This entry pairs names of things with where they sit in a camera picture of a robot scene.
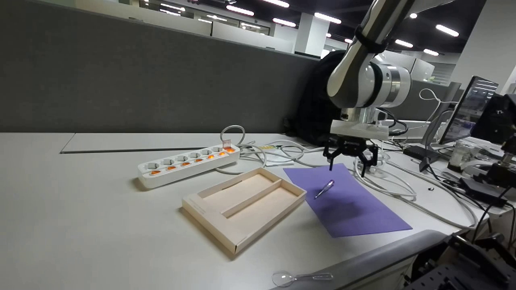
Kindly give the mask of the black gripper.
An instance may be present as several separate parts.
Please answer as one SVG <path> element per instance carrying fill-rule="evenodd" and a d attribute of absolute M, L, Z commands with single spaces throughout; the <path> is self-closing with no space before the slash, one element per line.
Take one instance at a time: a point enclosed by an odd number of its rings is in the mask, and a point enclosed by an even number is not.
<path fill-rule="evenodd" d="M 360 161 L 363 162 L 361 175 L 364 175 L 371 165 L 377 164 L 377 146 L 369 144 L 366 138 L 337 136 L 334 151 L 330 149 L 330 146 L 324 146 L 322 156 L 329 162 L 329 170 L 332 170 L 334 159 L 339 154 L 360 156 Z"/>

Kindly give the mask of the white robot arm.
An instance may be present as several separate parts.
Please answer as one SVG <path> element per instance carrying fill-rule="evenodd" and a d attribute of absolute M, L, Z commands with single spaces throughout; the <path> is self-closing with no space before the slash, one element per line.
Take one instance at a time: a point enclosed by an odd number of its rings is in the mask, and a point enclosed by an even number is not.
<path fill-rule="evenodd" d="M 324 146 L 329 165 L 339 154 L 358 156 L 363 172 L 377 164 L 371 138 L 385 140 L 389 127 L 377 120 L 380 107 L 400 106 L 409 91 L 411 75 L 398 64 L 385 62 L 380 53 L 397 25 L 409 14 L 451 3 L 453 0 L 372 0 L 363 22 L 340 62 L 330 72 L 326 93 L 340 109 L 330 122 L 335 149 Z"/>

